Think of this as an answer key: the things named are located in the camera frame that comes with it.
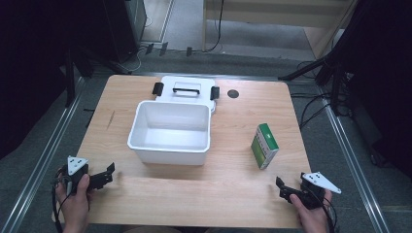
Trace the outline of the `person's right hand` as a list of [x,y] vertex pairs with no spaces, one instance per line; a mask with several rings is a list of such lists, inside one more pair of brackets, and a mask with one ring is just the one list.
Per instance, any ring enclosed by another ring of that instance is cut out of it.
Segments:
[[327,216],[322,208],[308,210],[295,194],[291,194],[290,198],[297,211],[297,217],[302,228],[324,227],[325,229],[328,229]]

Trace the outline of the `person's left hand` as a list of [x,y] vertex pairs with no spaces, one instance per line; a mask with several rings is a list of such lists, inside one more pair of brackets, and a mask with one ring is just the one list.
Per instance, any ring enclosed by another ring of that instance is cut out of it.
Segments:
[[56,188],[57,200],[60,202],[64,216],[64,226],[68,224],[80,224],[88,226],[88,200],[87,188],[89,177],[83,177],[75,195],[67,197],[64,194],[65,188],[59,184]]

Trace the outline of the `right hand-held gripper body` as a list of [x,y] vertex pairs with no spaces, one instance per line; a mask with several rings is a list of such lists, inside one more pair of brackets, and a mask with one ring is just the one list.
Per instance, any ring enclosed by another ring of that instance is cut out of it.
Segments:
[[321,208],[326,189],[337,194],[341,193],[341,189],[320,172],[302,173],[300,177],[300,188],[303,192],[303,196],[300,200],[309,210]]

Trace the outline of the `green and white carton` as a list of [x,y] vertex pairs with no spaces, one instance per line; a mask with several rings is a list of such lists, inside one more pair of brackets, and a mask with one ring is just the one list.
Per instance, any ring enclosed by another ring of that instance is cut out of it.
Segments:
[[260,170],[266,169],[279,151],[277,141],[267,123],[262,123],[257,127],[251,149],[258,168]]

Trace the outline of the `metal floor rail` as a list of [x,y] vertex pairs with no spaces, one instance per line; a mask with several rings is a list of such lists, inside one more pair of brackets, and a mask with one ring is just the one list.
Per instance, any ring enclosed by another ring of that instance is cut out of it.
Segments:
[[37,159],[34,169],[31,171],[28,181],[23,187],[22,191],[17,197],[7,221],[0,230],[0,233],[17,233],[34,197],[39,189],[39,186],[49,169],[55,152],[61,142],[63,134],[65,133],[76,109],[79,105],[80,99],[83,95],[86,86],[86,79],[84,77],[79,77],[75,90],[75,98],[73,102],[64,109],[62,115],[54,128],[51,137],[49,138],[42,154]]
[[343,151],[345,160],[349,167],[350,173],[354,179],[357,190],[360,194],[362,205],[364,206],[371,224],[375,230],[375,233],[391,233],[389,225],[383,215],[382,209],[375,197],[375,194],[367,180],[363,169],[357,159],[350,140],[345,132],[342,122],[338,116],[336,116],[331,108],[331,102],[324,98],[322,100],[324,107],[326,108],[326,114],[340,148]]

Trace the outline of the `light wooden furniture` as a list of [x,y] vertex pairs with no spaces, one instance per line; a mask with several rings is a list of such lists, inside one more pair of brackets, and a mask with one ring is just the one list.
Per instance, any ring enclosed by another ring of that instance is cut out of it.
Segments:
[[222,20],[301,26],[316,58],[327,52],[359,0],[223,0]]

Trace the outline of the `white box lid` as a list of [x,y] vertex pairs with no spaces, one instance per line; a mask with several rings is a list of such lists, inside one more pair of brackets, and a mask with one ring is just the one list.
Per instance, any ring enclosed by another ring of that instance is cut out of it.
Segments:
[[[211,87],[217,86],[214,80],[191,77],[164,76],[158,83],[163,83],[164,88],[160,96],[155,96],[156,101],[202,104],[208,106],[212,113],[216,109],[217,99],[210,99]],[[174,87],[199,89],[200,94],[198,96],[176,95],[172,90]]]

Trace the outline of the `black cabinet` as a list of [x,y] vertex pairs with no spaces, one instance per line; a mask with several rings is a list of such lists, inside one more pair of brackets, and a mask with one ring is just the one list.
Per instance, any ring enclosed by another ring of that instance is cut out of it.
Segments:
[[147,14],[144,0],[103,0],[108,20],[112,60],[123,63],[140,47]]

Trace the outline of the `black metal stand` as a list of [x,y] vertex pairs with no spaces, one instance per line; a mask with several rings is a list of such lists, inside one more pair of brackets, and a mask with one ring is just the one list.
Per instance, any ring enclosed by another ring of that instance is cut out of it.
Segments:
[[75,81],[74,81],[74,65],[72,52],[68,50],[65,54],[65,77],[66,77],[66,104],[68,108],[75,99]]

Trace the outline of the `white plastic storage box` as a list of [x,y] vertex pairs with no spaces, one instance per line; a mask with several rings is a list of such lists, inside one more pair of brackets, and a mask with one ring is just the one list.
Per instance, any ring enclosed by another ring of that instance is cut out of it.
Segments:
[[206,105],[142,101],[127,145],[144,163],[203,165],[211,143]]

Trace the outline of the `black tripod stand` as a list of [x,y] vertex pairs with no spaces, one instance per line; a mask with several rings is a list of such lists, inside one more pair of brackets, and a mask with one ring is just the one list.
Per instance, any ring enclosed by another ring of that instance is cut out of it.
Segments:
[[333,53],[327,54],[296,71],[279,77],[279,81],[289,82],[306,73],[318,70],[314,80],[317,86],[327,86],[330,83],[330,104],[333,112],[340,116],[339,112],[339,90],[341,82],[345,77],[343,66],[337,61]]

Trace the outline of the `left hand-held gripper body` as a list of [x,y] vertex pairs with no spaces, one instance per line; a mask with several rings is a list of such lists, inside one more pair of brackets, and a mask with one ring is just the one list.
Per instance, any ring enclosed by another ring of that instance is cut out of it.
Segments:
[[88,160],[86,158],[68,156],[67,163],[62,168],[61,181],[65,188],[64,194],[76,194],[83,177],[89,177]]

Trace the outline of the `dark curtain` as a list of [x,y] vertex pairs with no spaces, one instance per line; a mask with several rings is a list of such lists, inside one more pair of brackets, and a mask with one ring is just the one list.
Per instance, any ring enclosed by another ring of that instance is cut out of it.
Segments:
[[373,161],[412,179],[412,0],[359,0],[340,42],[354,119]]
[[0,0],[0,159],[67,87],[60,70],[97,0]]

